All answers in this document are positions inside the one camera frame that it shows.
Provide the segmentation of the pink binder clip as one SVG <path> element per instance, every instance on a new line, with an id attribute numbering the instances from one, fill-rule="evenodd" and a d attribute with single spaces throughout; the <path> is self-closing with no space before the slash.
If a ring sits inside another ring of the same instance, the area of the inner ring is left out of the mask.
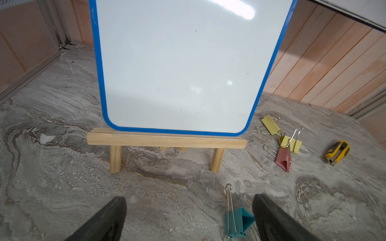
<path id="1" fill-rule="evenodd" d="M 292 165 L 290 146 L 285 148 L 280 147 L 279 150 L 275 152 L 273 149 L 269 148 L 268 145 L 264 144 L 263 149 L 276 158 L 276 165 L 280 166 L 286 172 L 290 172 Z"/>

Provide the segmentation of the yellow binder clip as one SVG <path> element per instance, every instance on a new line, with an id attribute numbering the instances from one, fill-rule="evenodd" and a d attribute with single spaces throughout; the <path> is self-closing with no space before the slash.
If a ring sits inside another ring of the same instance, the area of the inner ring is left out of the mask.
<path id="1" fill-rule="evenodd" d="M 287 136 L 285 133 L 278 138 L 279 146 L 281 148 L 289 147 L 290 151 L 295 154 L 299 154 L 302 146 L 302 141 L 299 140 L 299 135 L 304 129 L 302 125 L 295 125 L 295 130 L 291 136 Z"/>
<path id="2" fill-rule="evenodd" d="M 280 127 L 278 126 L 278 122 L 281 120 L 282 118 L 277 114 L 273 116 L 267 115 L 261 120 L 263 125 L 260 127 L 255 127 L 255 130 L 260 134 L 264 131 L 268 131 L 272 136 L 284 136 L 285 131 L 280 129 Z"/>

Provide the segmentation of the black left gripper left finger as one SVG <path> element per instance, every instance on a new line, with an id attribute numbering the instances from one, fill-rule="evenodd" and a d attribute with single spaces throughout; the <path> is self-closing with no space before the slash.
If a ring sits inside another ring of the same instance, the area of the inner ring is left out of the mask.
<path id="1" fill-rule="evenodd" d="M 116 196 L 66 240 L 119 241 L 126 215 L 125 197 Z"/>

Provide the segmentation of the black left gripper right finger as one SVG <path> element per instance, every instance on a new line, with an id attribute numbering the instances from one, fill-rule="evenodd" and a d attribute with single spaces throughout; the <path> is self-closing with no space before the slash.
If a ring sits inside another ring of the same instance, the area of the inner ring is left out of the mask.
<path id="1" fill-rule="evenodd" d="M 252 210 L 262 241 L 318 240 L 264 193 L 254 196 Z"/>

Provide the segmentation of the blue teal clip pair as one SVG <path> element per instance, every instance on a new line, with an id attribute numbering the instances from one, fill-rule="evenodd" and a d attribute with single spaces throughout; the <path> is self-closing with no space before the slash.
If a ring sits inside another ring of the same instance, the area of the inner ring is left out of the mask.
<path id="1" fill-rule="evenodd" d="M 225 239 L 246 238 L 247 230 L 255 223 L 254 216 L 245 208 L 235 208 L 232 198 L 232 185 L 227 184 L 224 188 L 226 196 L 225 214 Z"/>

